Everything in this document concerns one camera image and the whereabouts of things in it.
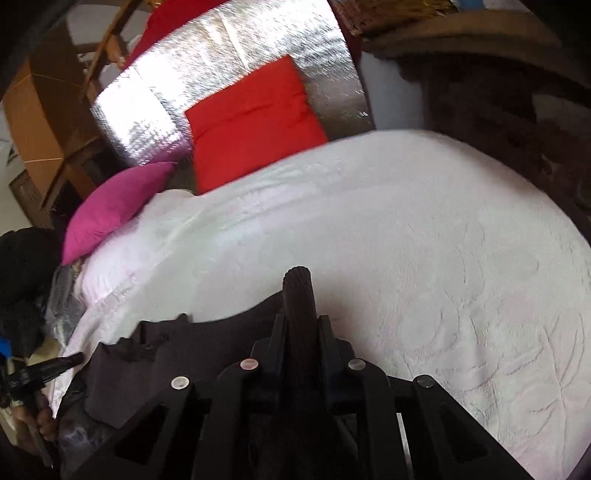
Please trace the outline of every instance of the red cushion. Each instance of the red cushion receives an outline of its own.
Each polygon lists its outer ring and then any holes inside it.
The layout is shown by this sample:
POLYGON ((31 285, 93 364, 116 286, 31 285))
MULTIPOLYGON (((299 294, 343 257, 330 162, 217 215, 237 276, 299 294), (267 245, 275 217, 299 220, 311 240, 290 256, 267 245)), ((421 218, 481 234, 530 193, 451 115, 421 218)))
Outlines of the red cushion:
POLYGON ((199 193, 327 142, 290 57, 268 63, 185 112, 199 193))
POLYGON ((150 15, 142 38, 127 58, 126 67, 166 35, 223 2, 224 0, 165 0, 150 15))

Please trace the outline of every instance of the person's hand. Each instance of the person's hand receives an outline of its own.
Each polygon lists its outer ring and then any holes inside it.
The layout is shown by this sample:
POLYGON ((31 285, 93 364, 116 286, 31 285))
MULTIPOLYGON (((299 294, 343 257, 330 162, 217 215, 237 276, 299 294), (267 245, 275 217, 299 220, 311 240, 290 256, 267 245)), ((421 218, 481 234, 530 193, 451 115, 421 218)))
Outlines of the person's hand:
POLYGON ((37 448, 33 442, 29 425, 39 429, 39 432, 48 442, 53 442, 57 437, 57 420, 53 418, 49 402, 43 395, 39 395, 39 415, 34 419, 25 407, 12 409, 14 424, 17 431, 17 445, 28 453, 36 455, 37 448))

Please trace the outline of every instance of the metal screw head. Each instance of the metal screw head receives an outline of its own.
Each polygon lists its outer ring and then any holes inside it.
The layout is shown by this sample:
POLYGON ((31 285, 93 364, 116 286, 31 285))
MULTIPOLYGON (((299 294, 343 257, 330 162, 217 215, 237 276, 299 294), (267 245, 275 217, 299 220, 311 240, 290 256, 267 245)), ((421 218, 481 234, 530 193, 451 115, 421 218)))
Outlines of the metal screw head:
POLYGON ((240 368, 243 370, 255 370, 258 368, 258 361, 254 358, 245 358, 240 362, 240 368))
POLYGON ((431 375, 419 375, 417 383, 423 388, 431 388, 435 386, 435 379, 431 375))
POLYGON ((353 358, 348 364, 347 366, 351 369, 351 370, 363 370, 366 366, 366 363, 361 360, 360 358, 353 358))
POLYGON ((175 390, 182 390, 183 388, 187 388, 190 383, 191 382, 187 377, 175 377, 172 382, 170 382, 170 386, 175 390))

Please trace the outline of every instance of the white wall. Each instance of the white wall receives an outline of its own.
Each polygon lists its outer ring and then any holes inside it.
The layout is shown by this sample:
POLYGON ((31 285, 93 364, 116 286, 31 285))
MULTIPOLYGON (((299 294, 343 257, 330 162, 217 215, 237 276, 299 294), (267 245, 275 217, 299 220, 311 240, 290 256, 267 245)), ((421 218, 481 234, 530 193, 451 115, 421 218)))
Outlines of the white wall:
POLYGON ((12 138, 0 105, 0 235, 10 230, 31 226, 29 220, 14 198, 9 185, 23 170, 20 158, 7 165, 12 138))

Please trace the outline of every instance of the foil insulation panel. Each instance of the foil insulation panel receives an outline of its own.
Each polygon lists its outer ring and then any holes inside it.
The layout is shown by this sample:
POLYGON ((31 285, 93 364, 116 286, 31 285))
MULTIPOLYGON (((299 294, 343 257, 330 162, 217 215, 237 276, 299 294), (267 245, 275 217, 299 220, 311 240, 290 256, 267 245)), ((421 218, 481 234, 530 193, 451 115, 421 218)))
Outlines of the foil insulation panel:
POLYGON ((231 0, 153 45, 97 98, 93 113, 131 165, 192 148, 185 110, 289 54, 331 140, 370 130, 361 82, 327 0, 231 0))

